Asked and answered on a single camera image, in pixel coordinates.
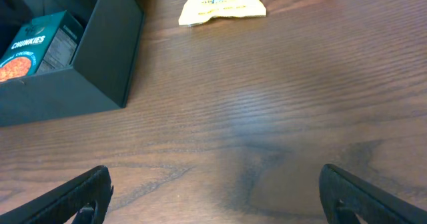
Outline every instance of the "plastic packet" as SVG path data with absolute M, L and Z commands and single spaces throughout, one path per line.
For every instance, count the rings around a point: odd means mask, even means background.
M 260 0 L 188 0 L 180 25 L 197 25 L 212 17 L 263 17 L 266 8 Z

